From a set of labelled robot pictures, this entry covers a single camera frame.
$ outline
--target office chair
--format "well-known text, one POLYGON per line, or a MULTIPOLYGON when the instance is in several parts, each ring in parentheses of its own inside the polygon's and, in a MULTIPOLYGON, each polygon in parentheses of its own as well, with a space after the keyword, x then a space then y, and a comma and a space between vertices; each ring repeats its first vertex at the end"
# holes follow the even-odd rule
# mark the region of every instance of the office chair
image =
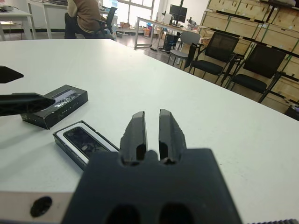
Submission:
POLYGON ((258 101, 261 103, 283 74, 283 72, 277 72, 277 69, 285 58, 285 55, 286 53, 282 51, 259 44, 256 45, 249 57, 246 60, 243 60, 243 62, 235 69, 225 88, 228 89, 231 82, 234 82, 231 90, 234 88, 235 84, 242 85, 255 92, 261 93, 262 96, 258 101), (244 74, 237 75, 242 66, 248 71, 252 71, 268 79, 272 78, 272 82, 267 87, 266 83, 258 79, 244 74))
POLYGON ((230 63, 234 59, 233 51, 238 41, 239 40, 236 37, 215 32, 207 47, 199 51, 195 60, 191 62, 189 73, 191 72, 191 69, 193 67, 194 67, 193 74, 195 73, 195 69, 203 70, 205 73, 202 79, 205 77, 207 72, 212 75, 218 76, 215 81, 215 83, 217 83, 218 79, 220 78, 221 74, 223 73, 228 63, 230 63), (207 62, 204 60, 198 61, 198 57, 202 52, 205 52, 206 56, 225 62, 226 63, 225 66, 221 67, 217 64, 214 64, 212 62, 207 62))
MULTIPOLYGON (((194 33, 194 32, 184 31, 181 34, 180 39, 181 39, 181 43, 179 44, 179 47, 178 47, 179 49, 181 48, 183 43, 190 44, 190 45, 192 45, 193 43, 197 44, 200 40, 200 35, 197 33, 194 33)), ((179 69, 182 68, 183 60, 187 60, 187 58, 188 58, 188 54, 186 54, 186 53, 183 53, 179 50, 170 50, 167 64, 169 63, 171 56, 175 56, 172 66, 174 66, 174 63, 175 63, 177 57, 182 59, 182 63, 181 63, 181 66, 179 69)))
POLYGON ((106 21, 93 19, 99 23, 100 28, 96 30, 93 34, 84 35, 84 37, 86 39, 113 39, 114 40, 114 38, 111 35, 105 34, 105 29, 108 29, 111 34, 113 33, 112 22, 116 10, 117 8, 115 7, 110 8, 106 21))

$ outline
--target round hole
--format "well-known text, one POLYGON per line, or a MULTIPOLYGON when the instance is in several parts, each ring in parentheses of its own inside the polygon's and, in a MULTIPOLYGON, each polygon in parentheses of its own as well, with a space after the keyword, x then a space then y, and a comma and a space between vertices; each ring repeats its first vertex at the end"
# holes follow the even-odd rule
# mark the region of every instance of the round hole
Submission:
POLYGON ((45 214, 52 205, 52 199, 49 196, 37 199, 30 210, 32 217, 40 217, 45 214))

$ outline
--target desk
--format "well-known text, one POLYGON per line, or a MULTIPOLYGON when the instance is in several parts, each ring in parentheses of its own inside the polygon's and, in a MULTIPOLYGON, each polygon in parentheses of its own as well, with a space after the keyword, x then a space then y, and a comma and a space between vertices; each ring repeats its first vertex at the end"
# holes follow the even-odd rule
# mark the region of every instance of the desk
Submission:
MULTIPOLYGON (((158 22, 158 21, 148 20, 148 19, 141 18, 141 17, 137 17, 137 24, 136 24, 136 26, 137 27, 135 29, 135 47, 134 47, 134 49, 137 49, 138 46, 140 46, 140 47, 141 46, 142 47, 151 47, 152 46, 152 44, 153 44, 153 36, 154 36, 153 34, 154 34, 155 26, 161 27, 161 28, 167 28, 167 29, 170 29, 170 30, 173 30, 173 31, 176 31, 176 32, 180 32, 180 33, 184 32, 184 31, 193 32, 192 30, 189 30, 189 29, 179 28, 179 27, 167 25, 167 24, 164 24, 164 23, 161 23, 161 22, 158 22), (138 31, 139 31, 139 23, 140 23, 140 21, 148 22, 148 23, 153 24, 152 30, 151 30, 151 34, 150 34, 150 43, 138 43, 138 31)), ((160 31, 159 37, 158 37, 158 47, 159 47, 159 43, 160 43, 161 32, 162 32, 162 30, 160 31)))
POLYGON ((0 191, 73 192, 82 172, 52 134, 79 120, 119 147, 132 115, 145 111, 148 147, 158 152, 163 108, 187 147, 213 150, 244 223, 299 219, 299 122, 111 40, 0 42, 0 49, 0 64, 24 74, 0 84, 0 94, 69 84, 89 98, 51 130, 0 117, 0 191))
MULTIPOLYGON (((24 33, 25 33, 27 40, 32 39, 29 22, 28 22, 29 18, 32 18, 31 14, 23 12, 17 8, 14 8, 14 10, 11 12, 0 13, 0 21, 20 21, 20 22, 22 22, 24 33)), ((4 32, 3 32, 1 24, 0 24, 0 35, 2 37, 2 40, 5 41, 5 36, 4 36, 4 32)))
MULTIPOLYGON (((44 13, 44 16, 45 16, 46 27, 47 27, 48 38, 52 39, 48 9, 49 8, 55 8, 55 9, 65 9, 65 10, 67 10, 67 6, 52 4, 52 3, 49 3, 49 2, 41 2, 41 1, 36 1, 36 0, 34 0, 34 1, 27 0, 27 5, 28 5, 28 10, 31 14, 32 14, 31 5, 35 5, 35 6, 41 7, 43 9, 43 13, 44 13)), ((100 13, 101 14, 108 14, 109 12, 100 11, 100 13)), ((31 26, 32 26, 33 37, 36 39, 36 30, 35 30, 35 26, 34 26, 33 17, 31 17, 31 26)))

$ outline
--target product box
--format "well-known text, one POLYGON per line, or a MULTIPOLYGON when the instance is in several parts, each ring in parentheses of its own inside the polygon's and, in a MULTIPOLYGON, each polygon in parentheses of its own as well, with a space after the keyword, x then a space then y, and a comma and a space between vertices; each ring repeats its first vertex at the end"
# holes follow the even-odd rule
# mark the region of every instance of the product box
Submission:
POLYGON ((23 121, 45 129, 50 129, 88 101, 87 91, 70 85, 64 85, 44 96, 54 99, 55 104, 36 113, 21 114, 21 117, 23 121))
POLYGON ((84 121, 53 133, 59 147, 82 169, 95 153, 118 152, 119 149, 84 121))

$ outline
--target white wall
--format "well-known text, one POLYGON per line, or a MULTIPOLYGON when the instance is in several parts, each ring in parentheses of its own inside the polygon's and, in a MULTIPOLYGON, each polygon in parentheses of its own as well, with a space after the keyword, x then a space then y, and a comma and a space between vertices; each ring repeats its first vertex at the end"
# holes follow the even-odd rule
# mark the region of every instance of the white wall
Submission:
MULTIPOLYGON (((28 12, 26 0, 5 0, 5 5, 11 5, 19 8, 22 11, 28 12)), ((50 8, 49 10, 49 20, 51 28, 53 29, 64 29, 64 14, 67 10, 64 9, 53 9, 50 8)), ((46 28, 45 18, 43 14, 43 9, 41 7, 32 5, 32 14, 33 20, 35 24, 35 28, 46 28)), ((4 29, 10 29, 9 26, 4 26, 4 29)), ((15 25, 11 26, 11 29, 19 29, 21 26, 15 25)))
MULTIPOLYGON (((181 0, 168 0, 166 12, 169 13, 170 5, 179 6, 181 0)), ((184 0, 183 7, 187 8, 187 16, 185 21, 185 26, 188 25, 187 19, 192 17, 197 25, 200 24, 203 13, 207 7, 209 0, 184 0)))

